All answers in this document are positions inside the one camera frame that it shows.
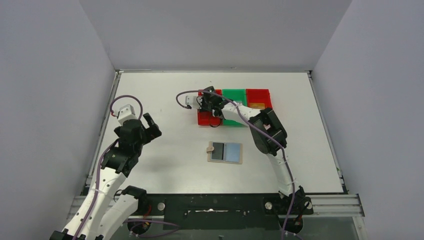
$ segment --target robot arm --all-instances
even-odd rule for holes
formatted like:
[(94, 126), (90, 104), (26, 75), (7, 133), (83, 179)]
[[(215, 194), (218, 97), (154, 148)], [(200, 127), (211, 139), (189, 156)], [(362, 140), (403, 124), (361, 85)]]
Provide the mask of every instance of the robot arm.
[(97, 172), (98, 188), (91, 186), (75, 216), (62, 232), (55, 231), (50, 240), (108, 240), (128, 216), (140, 209), (141, 204), (145, 204), (146, 191), (129, 186), (122, 191), (123, 197), (119, 198), (117, 204), (107, 211), (116, 191), (138, 163), (143, 146), (162, 135), (158, 125), (148, 113), (143, 117), (148, 123), (148, 128), (137, 119), (131, 105), (128, 104), (119, 110), (118, 122), (121, 126), (114, 130), (118, 139), (104, 154)]
[[(204, 90), (215, 93), (213, 86), (210, 86)], [(190, 106), (192, 109), (212, 112), (214, 117), (233, 120), (249, 127), (249, 125), (241, 119), (241, 116), (239, 115), (237, 108), (233, 103), (228, 102), (227, 100), (224, 100), (216, 95), (208, 93), (202, 93), (201, 96), (188, 95), (185, 98), (185, 104)], [(287, 147), (287, 132), (272, 108), (269, 107), (260, 110), (244, 106), (241, 103), (236, 104), (240, 110), (241, 115), (246, 120), (248, 120), (249, 123), (253, 124), (255, 127), (273, 137), (284, 148)], [(288, 169), (283, 162), (283, 157), (278, 156), (278, 150), (280, 147), (252, 127), (250, 127), (250, 132), (257, 149), (261, 153), (266, 154), (269, 161), (271, 162), (272, 168), (277, 177), (279, 192), (285, 196), (289, 196), (293, 192), (298, 191), (300, 189), (299, 184), (294, 182), (295, 189), (293, 191), (293, 184)]]

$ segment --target bolt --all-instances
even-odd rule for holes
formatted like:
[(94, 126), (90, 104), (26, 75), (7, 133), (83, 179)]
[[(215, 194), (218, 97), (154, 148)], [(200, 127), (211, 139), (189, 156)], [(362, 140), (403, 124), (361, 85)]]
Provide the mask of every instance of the bolt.
[(273, 209), (273, 204), (268, 201), (268, 202), (265, 203), (265, 208), (268, 209), (268, 210), (271, 210), (271, 209)]
[(165, 209), (165, 203), (163, 203), (163, 202), (159, 202), (159, 203), (157, 204), (157, 209), (158, 209), (159, 211), (163, 211), (163, 210)]

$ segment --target white wall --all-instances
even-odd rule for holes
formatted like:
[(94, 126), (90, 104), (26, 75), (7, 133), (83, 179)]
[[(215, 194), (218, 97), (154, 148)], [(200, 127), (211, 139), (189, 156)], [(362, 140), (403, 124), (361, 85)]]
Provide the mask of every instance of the white wall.
[(312, 77), (370, 239), (423, 239), (424, 1), (353, 0)]
[(80, 0), (117, 69), (311, 70), (352, 0)]
[(0, 236), (62, 230), (114, 69), (77, 0), (0, 3)]

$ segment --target purple cable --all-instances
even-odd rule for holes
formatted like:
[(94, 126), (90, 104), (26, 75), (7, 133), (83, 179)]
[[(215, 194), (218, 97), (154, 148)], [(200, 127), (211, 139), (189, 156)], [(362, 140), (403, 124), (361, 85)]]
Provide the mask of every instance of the purple cable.
[(300, 239), (300, 240), (304, 240), (299, 234), (294, 234), (292, 232), (289, 232), (291, 234), (293, 234), (296, 238)]
[(293, 188), (293, 193), (292, 193), (292, 197), (291, 197), (291, 202), (290, 205), (288, 206), (288, 210), (287, 210), (287, 214), (285, 215), (285, 219), (284, 219), (284, 223), (282, 224), (282, 231), (281, 231), (281, 240), (284, 239), (284, 235), (285, 235), (285, 231), (284, 229), (286, 228), (287, 225), (287, 220), (289, 219), (289, 215), (290, 215), (290, 211), (292, 210), (293, 207), (293, 203), (295, 202), (295, 178), (293, 177), (292, 171), (290, 170), (289, 164), (287, 163), (287, 159), (286, 159), (286, 153), (284, 152), (284, 148), (283, 146), (277, 141), (275, 140), (273, 137), (271, 137), (270, 135), (266, 134), (265, 132), (263, 132), (262, 130), (260, 130), (259, 128), (257, 128), (256, 126), (254, 126), (253, 124), (251, 124), (247, 119), (245, 119), (245, 117), (242, 115), (242, 113), (240, 112), (239, 106), (237, 106), (237, 104), (235, 102), (233, 102), (232, 100), (230, 100), (229, 98), (219, 95), (216, 92), (210, 92), (210, 91), (206, 91), (206, 90), (190, 90), (190, 91), (183, 91), (180, 92), (176, 95), (175, 99), (176, 102), (183, 108), (185, 109), (191, 109), (190, 106), (184, 106), (182, 105), (179, 101), (178, 101), (178, 97), (183, 95), (183, 94), (191, 94), (191, 93), (204, 93), (204, 94), (212, 94), (215, 96), (218, 96), (220, 98), (223, 98), (224, 100), (228, 101), (229, 103), (233, 104), (235, 106), (235, 108), (237, 109), (237, 113), (240, 116), (241, 120), (243, 120), (247, 125), (249, 125), (249, 127), (255, 129), (258, 133), (264, 135), (266, 138), (268, 138), (269, 140), (273, 141), (280, 149), (282, 152), (282, 158), (284, 160), (285, 166), (287, 168), (288, 174), (290, 175), (290, 180), (291, 180), (291, 186)]
[(134, 99), (134, 100), (136, 100), (136, 101), (137, 101), (138, 105), (140, 105), (140, 115), (138, 116), (138, 120), (140, 120), (140, 119), (142, 118), (142, 115), (143, 115), (143, 105), (142, 105), (142, 103), (140, 102), (140, 100), (139, 100), (138, 98), (136, 98), (135, 96), (133, 96), (133, 95), (121, 95), (121, 96), (118, 96), (117, 98), (113, 99), (113, 100), (112, 100), (112, 102), (110, 103), (109, 111), (110, 111), (111, 113), (114, 113), (114, 110), (112, 109), (112, 107), (114, 106), (114, 103), (115, 103), (117, 100), (119, 100), (119, 99), (123, 99), (123, 98), (130, 98), (130, 99)]
[[(98, 163), (97, 163), (97, 171), (96, 171), (96, 176), (95, 176), (95, 189), (96, 190), (99, 189), (99, 185), (100, 185), (100, 165), (102, 164), (103, 157), (105, 156), (106, 152), (112, 146), (114, 146), (117, 142), (118, 142), (118, 140), (116, 139), (111, 145), (106, 147), (104, 152), (100, 155), (100, 159), (98, 160)], [(79, 224), (79, 227), (76, 229), (76, 232), (73, 235), (72, 240), (76, 240), (78, 238), (78, 235), (80, 234), (81, 229), (83, 228), (84, 224), (86, 223), (87, 219), (89, 218), (90, 213), (92, 212), (92, 210), (94, 208), (94, 204), (96, 203), (98, 194), (99, 194), (98, 191), (94, 191), (94, 196), (93, 196), (93, 200), (91, 201), (90, 207), (88, 208), (87, 213), (85, 214), (84, 218), (82, 219), (81, 224)]]
[(129, 219), (124, 221), (124, 223), (140, 223), (140, 224), (136, 224), (133, 227), (131, 227), (130, 231), (132, 232), (134, 228), (142, 225), (143, 223), (154, 223), (154, 224), (163, 224), (163, 225), (169, 225), (169, 226), (174, 226), (176, 227), (174, 230), (171, 231), (167, 231), (164, 233), (160, 233), (160, 234), (156, 234), (156, 235), (149, 235), (149, 236), (144, 236), (144, 235), (139, 235), (139, 238), (157, 238), (157, 237), (162, 237), (162, 236), (166, 236), (172, 233), (175, 233), (176, 231), (178, 231), (180, 229), (180, 226), (175, 224), (175, 223), (171, 223), (171, 222), (166, 222), (166, 221), (156, 221), (156, 220), (147, 220), (147, 219)]
[[(137, 101), (137, 103), (140, 105), (140, 115), (138, 116), (138, 120), (140, 120), (142, 118), (142, 115), (143, 115), (143, 105), (142, 105), (142, 103), (140, 102), (140, 100), (138, 98), (136, 98), (135, 96), (132, 96), (132, 95), (122, 95), (122, 96), (118, 96), (117, 98), (113, 99), (112, 102), (110, 103), (110, 106), (109, 106), (110, 112), (113, 113), (112, 106), (114, 105), (114, 103), (118, 99), (122, 99), (122, 98), (131, 98), (131, 99), (134, 99), (134, 100)], [(97, 200), (97, 196), (99, 195), (98, 190), (99, 190), (99, 186), (100, 186), (100, 169), (101, 169), (103, 157), (105, 156), (105, 154), (109, 151), (109, 149), (111, 147), (113, 147), (115, 144), (117, 144), (117, 142), (118, 142), (118, 139), (116, 139), (111, 145), (109, 145), (108, 147), (106, 147), (106, 149), (104, 150), (104, 152), (100, 155), (100, 158), (99, 158), (98, 163), (97, 163), (96, 172), (95, 172), (96, 174), (95, 174), (95, 191), (94, 191), (94, 196), (93, 196), (93, 199), (91, 201), (90, 207), (88, 207), (87, 213), (85, 214), (84, 218), (82, 219), (81, 223), (79, 224), (78, 228), (76, 229), (76, 232), (75, 232), (75, 234), (72, 237), (72, 240), (77, 240), (78, 235), (81, 232), (81, 229), (83, 229), (84, 224), (86, 224), (86, 221), (89, 218), (90, 213), (92, 212), (92, 210), (94, 208), (94, 205), (95, 205), (96, 200)]]

